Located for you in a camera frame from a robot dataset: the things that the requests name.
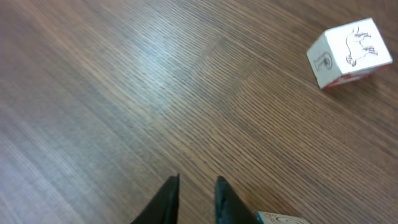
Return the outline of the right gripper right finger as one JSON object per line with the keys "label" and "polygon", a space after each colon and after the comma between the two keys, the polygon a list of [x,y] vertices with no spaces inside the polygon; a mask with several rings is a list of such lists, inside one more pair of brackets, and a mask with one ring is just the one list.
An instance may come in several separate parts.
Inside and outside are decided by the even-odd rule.
{"label": "right gripper right finger", "polygon": [[259,224],[223,176],[218,176],[215,183],[215,220],[216,224]]}

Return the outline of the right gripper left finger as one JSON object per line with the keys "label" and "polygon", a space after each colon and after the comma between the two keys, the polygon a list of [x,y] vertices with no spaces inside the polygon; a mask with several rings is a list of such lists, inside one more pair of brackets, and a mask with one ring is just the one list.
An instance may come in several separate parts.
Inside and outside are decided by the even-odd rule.
{"label": "right gripper left finger", "polygon": [[177,224],[179,175],[170,176],[131,224]]}

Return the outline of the blue X wooden block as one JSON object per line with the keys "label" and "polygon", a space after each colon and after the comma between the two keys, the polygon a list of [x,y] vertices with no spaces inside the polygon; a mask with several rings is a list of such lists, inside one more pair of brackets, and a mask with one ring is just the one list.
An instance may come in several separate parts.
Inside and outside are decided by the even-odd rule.
{"label": "blue X wooden block", "polygon": [[256,211],[255,214],[261,224],[310,224],[309,221],[300,217],[261,211]]}

